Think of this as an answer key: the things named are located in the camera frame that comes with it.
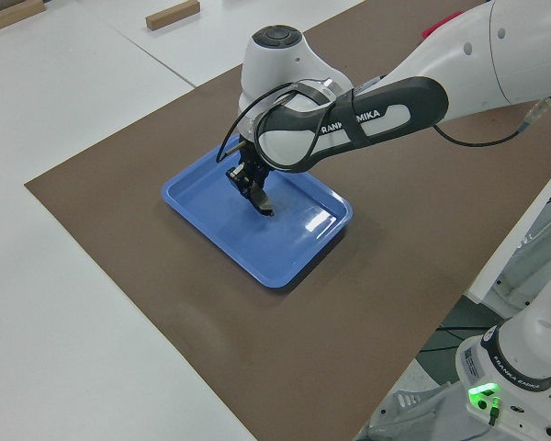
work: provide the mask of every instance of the green light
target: green light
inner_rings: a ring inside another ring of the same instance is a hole
[[[467,394],[469,395],[469,400],[471,403],[478,407],[479,409],[482,409],[480,407],[479,402],[486,400],[490,395],[496,393],[497,390],[500,389],[500,386],[496,383],[486,383],[482,384],[481,386],[476,386],[475,388],[471,388],[467,391]]]

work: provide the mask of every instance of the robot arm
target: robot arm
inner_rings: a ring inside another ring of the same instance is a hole
[[[229,178],[244,196],[242,181],[254,181],[258,167],[266,170],[263,183],[271,169],[303,172],[442,121],[551,96],[551,0],[477,6],[390,74],[357,88],[295,29],[264,28],[245,54],[241,111],[282,84],[290,86],[252,106],[238,125],[245,164]]]

